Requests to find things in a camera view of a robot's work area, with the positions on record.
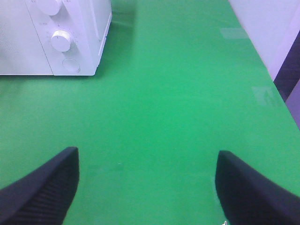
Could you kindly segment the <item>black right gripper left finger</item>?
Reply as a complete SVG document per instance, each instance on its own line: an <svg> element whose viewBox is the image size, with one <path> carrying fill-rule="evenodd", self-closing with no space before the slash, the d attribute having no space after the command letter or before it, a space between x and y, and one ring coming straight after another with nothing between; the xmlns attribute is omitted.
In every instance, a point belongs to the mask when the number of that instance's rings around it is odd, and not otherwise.
<svg viewBox="0 0 300 225"><path fill-rule="evenodd" d="M79 150L67 147L0 190L2 225L61 225L79 183Z"/></svg>

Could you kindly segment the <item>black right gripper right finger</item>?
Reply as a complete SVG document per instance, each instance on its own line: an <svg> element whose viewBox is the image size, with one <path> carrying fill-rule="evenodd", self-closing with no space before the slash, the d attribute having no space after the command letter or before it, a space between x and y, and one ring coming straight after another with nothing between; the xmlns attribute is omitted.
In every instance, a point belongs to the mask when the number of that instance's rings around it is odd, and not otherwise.
<svg viewBox="0 0 300 225"><path fill-rule="evenodd" d="M300 198L227 150L217 157L215 187L231 225L298 225Z"/></svg>

